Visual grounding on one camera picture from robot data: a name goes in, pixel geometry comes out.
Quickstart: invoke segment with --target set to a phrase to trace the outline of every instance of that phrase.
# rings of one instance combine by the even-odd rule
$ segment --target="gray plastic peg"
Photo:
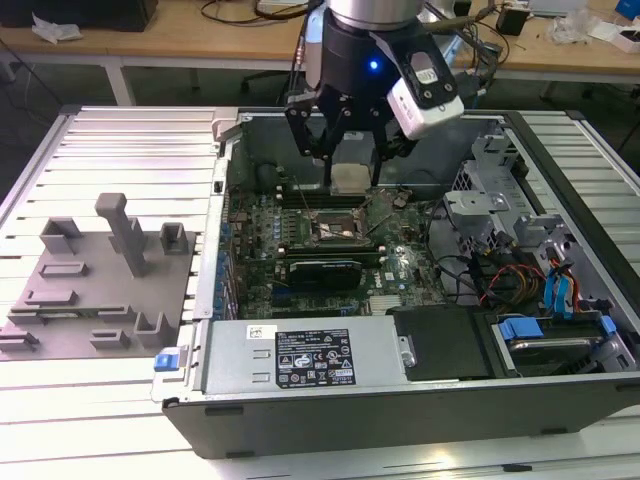
[[[127,198],[122,193],[101,193],[96,202],[96,213],[109,222],[115,242],[134,277],[145,274],[143,255],[144,234],[142,230],[131,228],[131,222],[124,213]]]

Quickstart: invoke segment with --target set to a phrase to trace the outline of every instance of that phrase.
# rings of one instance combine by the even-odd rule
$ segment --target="power supply label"
[[[355,385],[349,330],[278,332],[276,383],[280,388]]]

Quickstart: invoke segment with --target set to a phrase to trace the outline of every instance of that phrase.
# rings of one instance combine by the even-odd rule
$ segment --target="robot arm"
[[[407,156],[430,127],[462,115],[458,87],[432,35],[416,18],[422,0],[327,0],[320,82],[289,98],[286,116],[304,156],[325,164],[348,131],[372,132],[372,184],[382,163]],[[306,123],[314,106],[326,120],[316,138]],[[401,130],[388,139],[396,118]]]

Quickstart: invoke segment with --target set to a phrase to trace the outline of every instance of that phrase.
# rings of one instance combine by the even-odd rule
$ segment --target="paper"
[[[609,22],[599,22],[590,31],[589,35],[605,42],[611,42],[623,27]]]
[[[59,41],[65,40],[77,40],[82,38],[80,29],[77,25],[58,25],[56,23],[45,22],[41,18],[36,17],[33,13],[33,25],[31,30],[40,38],[45,39],[47,42],[56,44]]]

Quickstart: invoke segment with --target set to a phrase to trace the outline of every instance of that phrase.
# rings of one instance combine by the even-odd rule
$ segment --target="metal bracket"
[[[398,348],[400,349],[402,364],[406,368],[413,368],[418,364],[410,337],[398,337]]]
[[[518,243],[523,247],[538,247],[556,228],[564,226],[560,215],[519,217],[513,225]]]
[[[237,107],[218,107],[213,114],[211,131],[214,142],[227,140],[242,134],[242,120]]]

